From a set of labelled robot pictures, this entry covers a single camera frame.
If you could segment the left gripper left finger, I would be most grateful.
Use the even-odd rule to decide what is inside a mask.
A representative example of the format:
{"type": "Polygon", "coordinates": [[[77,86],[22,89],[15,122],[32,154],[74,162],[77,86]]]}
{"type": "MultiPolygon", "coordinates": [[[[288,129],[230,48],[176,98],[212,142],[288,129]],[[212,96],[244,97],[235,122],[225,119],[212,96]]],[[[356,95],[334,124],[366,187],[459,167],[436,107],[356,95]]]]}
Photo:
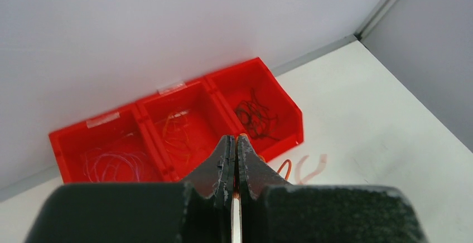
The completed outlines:
{"type": "Polygon", "coordinates": [[[182,242],[232,242],[236,140],[224,135],[184,179],[182,242]]]}

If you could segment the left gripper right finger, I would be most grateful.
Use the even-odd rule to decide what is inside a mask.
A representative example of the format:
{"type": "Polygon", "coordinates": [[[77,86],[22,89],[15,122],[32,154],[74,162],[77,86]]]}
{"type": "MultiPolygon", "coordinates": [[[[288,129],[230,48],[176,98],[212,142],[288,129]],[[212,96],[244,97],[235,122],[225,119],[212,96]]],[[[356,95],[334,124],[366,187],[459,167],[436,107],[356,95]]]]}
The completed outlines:
{"type": "Polygon", "coordinates": [[[246,135],[236,140],[242,242],[269,242],[268,191],[289,182],[256,154],[246,135]]]}

